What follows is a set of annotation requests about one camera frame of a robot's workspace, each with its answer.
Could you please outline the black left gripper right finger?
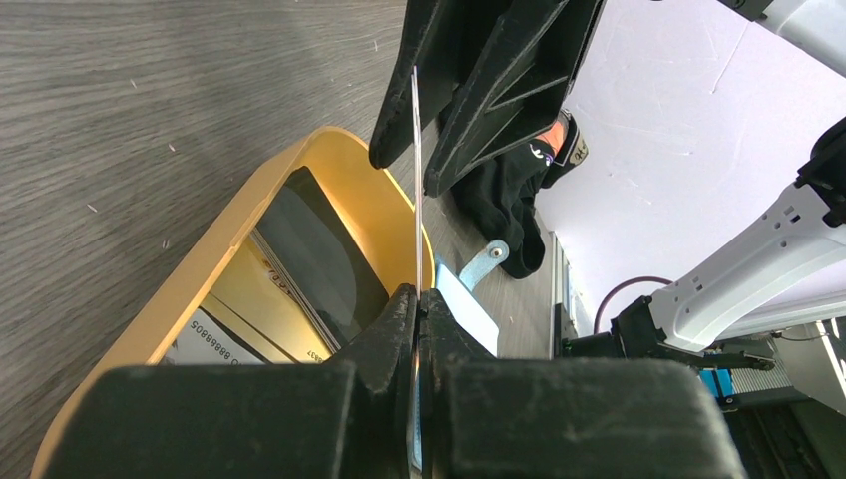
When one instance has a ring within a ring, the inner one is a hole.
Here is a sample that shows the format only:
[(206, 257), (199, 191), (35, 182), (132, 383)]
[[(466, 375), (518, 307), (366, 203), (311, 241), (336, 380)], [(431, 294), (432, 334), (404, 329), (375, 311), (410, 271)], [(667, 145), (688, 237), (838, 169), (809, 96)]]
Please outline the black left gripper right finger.
[(681, 364), (500, 359), (438, 290), (420, 306), (427, 478), (742, 478), (713, 397)]

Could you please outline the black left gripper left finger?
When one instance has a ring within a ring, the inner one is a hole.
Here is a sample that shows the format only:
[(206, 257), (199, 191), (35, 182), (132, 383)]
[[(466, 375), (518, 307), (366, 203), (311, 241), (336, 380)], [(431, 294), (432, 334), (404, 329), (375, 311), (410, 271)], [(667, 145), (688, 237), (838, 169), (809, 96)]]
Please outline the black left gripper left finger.
[(418, 299), (400, 286), (319, 364), (125, 366), (83, 396), (48, 478), (406, 478)]

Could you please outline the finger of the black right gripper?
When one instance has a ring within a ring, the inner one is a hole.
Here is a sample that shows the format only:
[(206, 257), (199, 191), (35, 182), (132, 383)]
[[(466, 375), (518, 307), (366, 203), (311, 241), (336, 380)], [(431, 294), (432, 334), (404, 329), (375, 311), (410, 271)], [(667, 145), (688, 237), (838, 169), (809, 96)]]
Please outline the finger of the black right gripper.
[(391, 166), (413, 143), (412, 74), (417, 74), (420, 126), (426, 127), (457, 98), (511, 5), (489, 0), (407, 3), (397, 59), (370, 140), (373, 167)]
[(603, 1), (470, 1), (474, 26), (437, 116), (423, 188), (436, 198), (471, 170), (550, 127), (590, 48)]

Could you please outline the blue leather card holder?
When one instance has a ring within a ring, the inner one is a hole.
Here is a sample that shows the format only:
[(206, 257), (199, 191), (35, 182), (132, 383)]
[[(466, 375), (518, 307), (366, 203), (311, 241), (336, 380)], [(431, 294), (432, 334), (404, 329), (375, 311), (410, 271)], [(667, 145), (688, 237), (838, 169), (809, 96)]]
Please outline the blue leather card holder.
[(501, 239), (494, 239), (458, 272), (451, 270), (440, 256), (435, 260), (435, 287), (455, 320), (494, 357), (498, 356), (499, 327), (474, 295), (474, 290), (509, 255), (508, 245)]

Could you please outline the silver VIP card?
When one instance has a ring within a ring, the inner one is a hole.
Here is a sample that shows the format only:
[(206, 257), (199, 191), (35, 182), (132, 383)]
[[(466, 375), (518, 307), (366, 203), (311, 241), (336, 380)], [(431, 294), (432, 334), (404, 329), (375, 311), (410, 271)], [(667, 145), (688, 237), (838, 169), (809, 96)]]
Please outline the silver VIP card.
[[(415, 224), (415, 290), (417, 303), (420, 303), (423, 289), (423, 155), (422, 155), (422, 123), (420, 113), (420, 95), (418, 81), (418, 66), (412, 67), (410, 76), (410, 92), (412, 107), (412, 134), (414, 154), (414, 224)], [(413, 363), (412, 363), (412, 403), (409, 418), (409, 463), (412, 470), (422, 476), (423, 473), (423, 439), (420, 412), (420, 385), (419, 385), (419, 314), (415, 315), (415, 328), (412, 342)]]

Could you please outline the orange oval plastic tray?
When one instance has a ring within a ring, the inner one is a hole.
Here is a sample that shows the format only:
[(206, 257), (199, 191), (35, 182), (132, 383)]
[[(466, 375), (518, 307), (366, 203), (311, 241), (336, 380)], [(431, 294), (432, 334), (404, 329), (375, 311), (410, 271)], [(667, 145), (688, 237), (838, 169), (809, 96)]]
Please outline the orange oval plastic tray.
[(31, 475), (45, 476), (53, 452), (85, 394), (105, 372), (155, 365), (190, 315), (212, 289), (287, 177), (307, 167), (327, 189), (330, 202), (388, 292), (423, 278), (435, 284), (429, 239), (422, 239), (423, 268), (415, 263), (415, 208), (387, 170), (369, 162), (368, 146), (356, 135), (324, 126), (264, 162), (243, 184), (125, 331), (70, 395), (50, 424)]

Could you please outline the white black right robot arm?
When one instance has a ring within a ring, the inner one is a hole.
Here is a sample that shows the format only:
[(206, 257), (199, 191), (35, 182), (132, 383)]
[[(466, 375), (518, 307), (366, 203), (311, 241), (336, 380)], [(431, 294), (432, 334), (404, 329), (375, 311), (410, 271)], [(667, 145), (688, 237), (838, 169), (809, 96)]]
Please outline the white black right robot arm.
[[(431, 121), (441, 135), (419, 190), (438, 197), (549, 127), (587, 56), (601, 1), (410, 1), (369, 160), (392, 165)], [(775, 203), (687, 275), (638, 298), (611, 329), (564, 340), (567, 357), (671, 359), (768, 370), (768, 356), (713, 354), (757, 306), (845, 257), (845, 126), (816, 142)]]

